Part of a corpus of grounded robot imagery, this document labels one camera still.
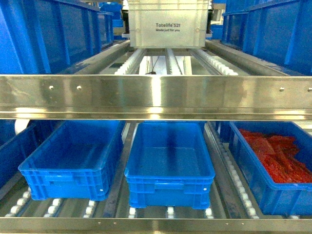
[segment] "blue plastic crate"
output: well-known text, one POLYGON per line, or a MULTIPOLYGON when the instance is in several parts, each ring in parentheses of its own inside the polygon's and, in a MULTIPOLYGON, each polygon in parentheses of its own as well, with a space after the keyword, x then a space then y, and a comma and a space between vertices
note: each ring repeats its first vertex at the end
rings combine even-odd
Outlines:
POLYGON ((147 120, 144 121, 146 123, 196 123, 199 125, 200 130, 204 132, 205 130, 205 124, 207 121, 182 121, 182 120, 173 120, 173 121, 153 121, 153 120, 147 120))
POLYGON ((212 39, 215 39, 215 40, 221 40, 222 39, 223 25, 213 24, 213 25, 211 25, 210 29, 213 32, 212 39))
POLYGON ((0 120, 0 146, 15 136, 15 120, 0 120))
POLYGON ((18 166, 52 133, 55 121, 38 120, 15 135, 15 120, 0 120, 0 188, 18 171, 18 166))
POLYGON ((0 74, 58 73, 99 53, 98 12, 77 0, 0 1, 0 74))
POLYGON ((228 121, 216 121, 215 130, 219 133, 221 141, 228 143, 231 135, 230 123, 228 121))
POLYGON ((121 20, 122 5, 118 2, 104 2, 101 6, 101 11, 112 12, 113 20, 121 20))
POLYGON ((113 19, 113 28, 122 28, 123 20, 122 19, 113 19))
POLYGON ((296 138, 297 160, 312 170, 312 136, 291 122, 230 122, 230 150, 265 215, 312 215, 312 183, 275 183, 238 129, 296 138))
POLYGON ((215 171, 197 123, 139 124, 125 175, 131 207, 210 205, 215 171))
POLYGON ((100 40, 102 45, 108 45, 114 41, 114 29, 113 29, 113 13, 101 12, 98 13, 99 28, 100 28, 100 40))
POLYGON ((122 151, 123 121, 64 122, 20 166, 34 200, 104 200, 122 151))
POLYGON ((244 9, 232 9, 232 2, 224 15, 224 44, 312 75, 312 38, 306 36, 312 31, 312 1, 247 0, 244 9))

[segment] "metal shelf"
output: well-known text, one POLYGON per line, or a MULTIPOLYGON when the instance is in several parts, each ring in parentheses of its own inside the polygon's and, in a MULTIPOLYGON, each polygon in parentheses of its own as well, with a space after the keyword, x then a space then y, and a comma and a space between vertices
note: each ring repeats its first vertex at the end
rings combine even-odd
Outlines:
MULTIPOLYGON (((207 54, 238 76, 212 76, 222 69, 217 63, 209 63, 207 56, 199 51, 193 51, 196 61, 207 68, 199 74, 207 75, 91 75, 112 73, 114 68, 108 67, 130 49, 128 41, 116 45, 66 69, 64 75, 0 76, 0 118, 130 120, 124 130, 124 150, 110 195, 106 201, 96 203, 91 218, 82 218, 89 204, 87 199, 63 199, 58 203, 59 208, 48 214, 51 217, 44 216, 53 199, 29 200, 20 212, 12 214, 17 217, 4 217, 28 189, 24 178, 17 173, 0 190, 0 233, 311 232, 311 217, 261 213, 243 175, 228 155, 227 145, 220 143, 210 123, 205 127, 204 138, 216 171, 210 192, 212 215, 206 216, 203 210, 177 207, 174 218, 169 219, 166 207, 148 207, 137 209, 135 218, 129 218, 129 191, 123 172, 136 132, 137 122, 133 120, 312 119, 312 77, 300 74, 290 77, 285 70, 277 71, 272 64, 215 42, 207 42, 207 54), (229 161, 246 191, 244 196, 239 193, 228 168, 229 161), (243 197, 248 198, 249 206, 243 197)), ((164 56, 165 52, 147 50, 147 56, 164 56)), ((167 61, 171 66, 176 66, 173 56, 190 56, 188 50, 170 52, 168 56, 172 59, 167 61)), ((133 71, 137 66, 129 60, 125 64, 133 71)))

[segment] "empty blue crate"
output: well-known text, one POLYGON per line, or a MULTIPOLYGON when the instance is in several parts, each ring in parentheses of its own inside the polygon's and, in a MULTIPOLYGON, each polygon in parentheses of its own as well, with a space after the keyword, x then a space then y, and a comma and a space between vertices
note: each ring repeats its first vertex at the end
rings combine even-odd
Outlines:
POLYGON ((107 198, 123 145, 123 121, 64 122, 20 166, 34 200, 107 198))
POLYGON ((18 166, 40 145, 53 129, 51 121, 41 127, 32 123, 15 135, 15 120, 0 120, 0 188, 18 171, 18 166))
POLYGON ((215 171, 197 123, 139 124, 125 175, 131 207, 210 205, 215 171))
POLYGON ((312 183, 275 183, 239 129, 295 137, 297 160, 312 170, 312 136, 292 122, 230 122, 230 150, 265 215, 312 215, 312 183))

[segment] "plastic crate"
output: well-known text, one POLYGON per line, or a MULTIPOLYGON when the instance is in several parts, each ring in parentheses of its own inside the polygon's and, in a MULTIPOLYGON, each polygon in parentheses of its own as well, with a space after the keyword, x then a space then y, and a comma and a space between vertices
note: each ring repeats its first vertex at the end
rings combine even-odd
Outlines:
POLYGON ((101 6, 101 11, 112 12, 113 20, 121 20, 122 5, 118 2, 104 2, 101 6))
POLYGON ((128 0, 128 3, 132 47, 205 45, 209 0, 128 0))
POLYGON ((108 45, 114 41, 113 13, 101 12, 98 14, 100 37, 102 45, 108 45))
POLYGON ((222 39, 223 25, 213 24, 213 25, 211 25, 210 29, 213 32, 212 39, 215 39, 215 40, 221 40, 222 39))
POLYGON ((99 53, 98 12, 77 0, 0 1, 0 74, 58 73, 99 53))
POLYGON ((122 151, 123 121, 64 122, 20 166, 34 200, 107 198, 122 151))
POLYGON ((210 205, 215 172, 196 123, 139 124, 125 175, 131 207, 210 205))
POLYGON ((0 120, 0 188, 18 171, 18 166, 54 130, 55 121, 38 120, 15 135, 15 120, 0 120))
POLYGON ((0 120, 0 146, 15 136, 15 120, 0 120))
POLYGON ((219 133, 221 141, 223 143, 229 143, 231 128, 228 121, 216 121, 215 130, 219 133))
POLYGON ((123 21, 122 19, 113 19, 113 28, 122 28, 123 21))
POLYGON ((230 150, 265 215, 312 215, 312 183, 275 183, 238 129, 293 136, 297 160, 312 170, 312 136, 291 122, 230 122, 230 150))
POLYGON ((248 3, 240 12, 227 8, 222 42, 260 59, 312 75, 312 38, 306 36, 312 31, 311 15, 310 0, 259 1, 259 4, 248 3))

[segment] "red packaged food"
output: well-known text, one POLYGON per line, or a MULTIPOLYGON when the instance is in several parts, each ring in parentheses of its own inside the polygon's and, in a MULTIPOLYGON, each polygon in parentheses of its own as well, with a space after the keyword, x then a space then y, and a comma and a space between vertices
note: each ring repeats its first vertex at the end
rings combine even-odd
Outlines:
POLYGON ((294 137, 239 130, 275 183, 312 183, 312 173, 294 158, 299 153, 294 137))

